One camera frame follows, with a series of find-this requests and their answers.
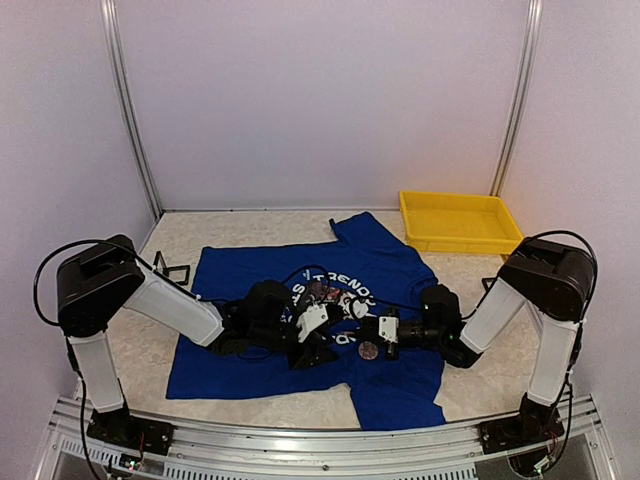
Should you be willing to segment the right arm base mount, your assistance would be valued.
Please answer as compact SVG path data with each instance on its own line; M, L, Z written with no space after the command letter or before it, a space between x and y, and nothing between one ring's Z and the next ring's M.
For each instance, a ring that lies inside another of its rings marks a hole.
M527 429L516 416L481 422L478 425L479 440L485 455L513 450L559 438L565 434L560 420L552 420L548 426Z

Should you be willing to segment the yellow plastic tray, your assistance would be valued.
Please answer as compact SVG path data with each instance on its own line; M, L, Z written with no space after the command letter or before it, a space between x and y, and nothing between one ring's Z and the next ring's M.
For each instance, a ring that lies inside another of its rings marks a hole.
M508 255L522 241L496 196L401 191L407 243L420 252Z

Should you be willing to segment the blue printed t-shirt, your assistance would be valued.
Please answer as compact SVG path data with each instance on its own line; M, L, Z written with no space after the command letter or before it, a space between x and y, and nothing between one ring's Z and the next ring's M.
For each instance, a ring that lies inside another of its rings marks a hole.
M444 362L433 351L408 349L398 360L365 361L358 354L353 315L382 314L389 302L401 306L400 318L417 315L421 291L437 283L419 254L387 230L371 213L329 222L333 240L285 246L206 246L192 284L206 299L236 300L263 280L282 280L292 300L301 302L310 282L330 281L329 302L344 312L330 330L336 362L290 370L283 353L252 347L245 354L219 356L180 337L166 397L169 400L247 400L327 390L350 389L364 430L435 427L445 418L435 398Z

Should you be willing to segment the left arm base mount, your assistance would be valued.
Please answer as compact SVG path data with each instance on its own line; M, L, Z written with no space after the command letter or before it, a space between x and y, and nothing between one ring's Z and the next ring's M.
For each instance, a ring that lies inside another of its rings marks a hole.
M172 444L174 426L170 423L131 417L127 420L92 419L87 436L109 445L167 456Z

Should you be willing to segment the black brooch box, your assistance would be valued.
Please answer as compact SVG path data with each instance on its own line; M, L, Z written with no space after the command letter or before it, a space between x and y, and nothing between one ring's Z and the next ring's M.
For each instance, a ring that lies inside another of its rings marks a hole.
M486 291L488 291L491 288L491 286L493 285L495 280L496 280L495 277L483 277L481 279L481 283L482 283L484 289Z

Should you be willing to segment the round patterned brooch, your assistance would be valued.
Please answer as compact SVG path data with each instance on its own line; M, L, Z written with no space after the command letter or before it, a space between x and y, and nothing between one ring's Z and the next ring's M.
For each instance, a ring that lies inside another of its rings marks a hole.
M379 355L379 347L370 341L363 341L358 346L358 354L365 361L376 360Z

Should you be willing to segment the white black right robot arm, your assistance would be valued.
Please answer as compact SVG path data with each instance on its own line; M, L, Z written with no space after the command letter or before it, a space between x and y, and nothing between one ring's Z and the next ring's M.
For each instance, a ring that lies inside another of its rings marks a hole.
M481 300L468 315L448 287L420 293L420 317L403 321L393 305L379 317L359 319L363 340L396 358L402 348L435 351L449 365L467 369L481 357L526 305L536 308L541 327L528 390L511 433L535 442L554 420L557 403L579 355L586 312L595 292L598 264L590 246L577 248L550 239L548 232L526 237L513 250Z

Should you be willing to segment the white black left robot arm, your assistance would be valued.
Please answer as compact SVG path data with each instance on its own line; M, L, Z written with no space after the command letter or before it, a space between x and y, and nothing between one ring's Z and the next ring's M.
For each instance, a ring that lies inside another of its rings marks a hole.
M116 372L108 324L122 310L141 314L212 353L249 347L283 353L292 370L336 360L326 331L333 310L320 294L294 303L287 286L264 280L239 300L216 301L188 292L144 261L131 240L83 240L56 272L57 324L93 403L91 424L121 445L140 434Z

